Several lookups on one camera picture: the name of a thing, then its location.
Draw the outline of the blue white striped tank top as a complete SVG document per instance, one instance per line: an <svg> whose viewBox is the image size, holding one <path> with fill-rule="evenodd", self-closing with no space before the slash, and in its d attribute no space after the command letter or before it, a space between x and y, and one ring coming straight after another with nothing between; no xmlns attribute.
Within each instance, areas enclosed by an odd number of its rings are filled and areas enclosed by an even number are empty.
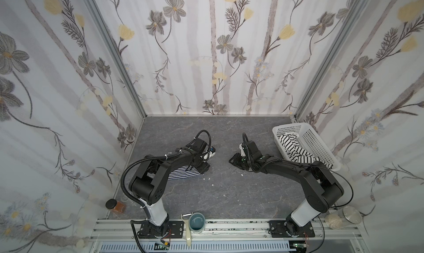
<svg viewBox="0 0 424 253"><path fill-rule="evenodd" d="M168 179L169 180L187 179L187 178L192 178L199 175L201 174L196 168L190 167L190 166L183 166L171 172Z"/></svg>

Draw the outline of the black white striped tank top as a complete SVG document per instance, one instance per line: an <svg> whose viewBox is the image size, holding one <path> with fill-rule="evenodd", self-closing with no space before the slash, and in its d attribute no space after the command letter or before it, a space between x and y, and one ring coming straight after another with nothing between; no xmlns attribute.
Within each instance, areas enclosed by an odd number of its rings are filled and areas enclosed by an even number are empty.
<svg viewBox="0 0 424 253"><path fill-rule="evenodd" d="M320 160L318 157L308 152L300 145L298 139L299 134L295 132L283 133L278 138L290 161L300 164L312 164L316 161L320 161L329 169L333 167L332 165Z"/></svg>

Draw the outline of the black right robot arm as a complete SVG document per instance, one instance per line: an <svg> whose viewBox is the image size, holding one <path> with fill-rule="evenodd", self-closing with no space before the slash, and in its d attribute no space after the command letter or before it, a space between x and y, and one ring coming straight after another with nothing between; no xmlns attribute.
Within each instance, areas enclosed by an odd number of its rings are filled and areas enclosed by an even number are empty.
<svg viewBox="0 0 424 253"><path fill-rule="evenodd" d="M300 164L262 154L254 141L242 144L229 163L241 170L282 176L301 185L305 200L286 218L285 229L295 236L319 214L327 212L344 194L332 171L322 162Z"/></svg>

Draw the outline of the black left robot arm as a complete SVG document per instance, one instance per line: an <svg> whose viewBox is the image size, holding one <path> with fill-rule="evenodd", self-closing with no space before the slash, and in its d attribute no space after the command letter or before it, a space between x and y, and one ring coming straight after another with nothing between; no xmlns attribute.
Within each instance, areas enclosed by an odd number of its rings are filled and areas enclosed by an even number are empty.
<svg viewBox="0 0 424 253"><path fill-rule="evenodd" d="M145 211L148 222L155 227L168 225L162 196L169 180L187 179L205 174L209 158L215 153L212 142L194 138L188 145L171 154L132 163L122 174L120 186L127 198L138 203Z"/></svg>

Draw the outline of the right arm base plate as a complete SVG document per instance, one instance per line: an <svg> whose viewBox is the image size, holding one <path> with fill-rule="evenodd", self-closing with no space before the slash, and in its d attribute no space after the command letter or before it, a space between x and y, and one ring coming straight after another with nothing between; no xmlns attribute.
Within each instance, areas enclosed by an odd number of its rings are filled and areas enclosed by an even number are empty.
<svg viewBox="0 0 424 253"><path fill-rule="evenodd" d="M297 226L292 221L278 221L273 220L269 221L269 230L268 234L272 238L314 238L315 232L311 223L307 223L303 227Z"/></svg>

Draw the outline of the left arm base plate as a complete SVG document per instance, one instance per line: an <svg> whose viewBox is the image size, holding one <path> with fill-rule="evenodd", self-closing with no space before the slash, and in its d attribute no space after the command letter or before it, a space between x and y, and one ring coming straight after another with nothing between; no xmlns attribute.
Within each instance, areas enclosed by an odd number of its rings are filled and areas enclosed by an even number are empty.
<svg viewBox="0 0 424 253"><path fill-rule="evenodd" d="M139 239L159 239L165 237L181 239L183 238L184 228L185 224L183 221L165 221L160 227L153 225L149 221L145 221L135 230Z"/></svg>

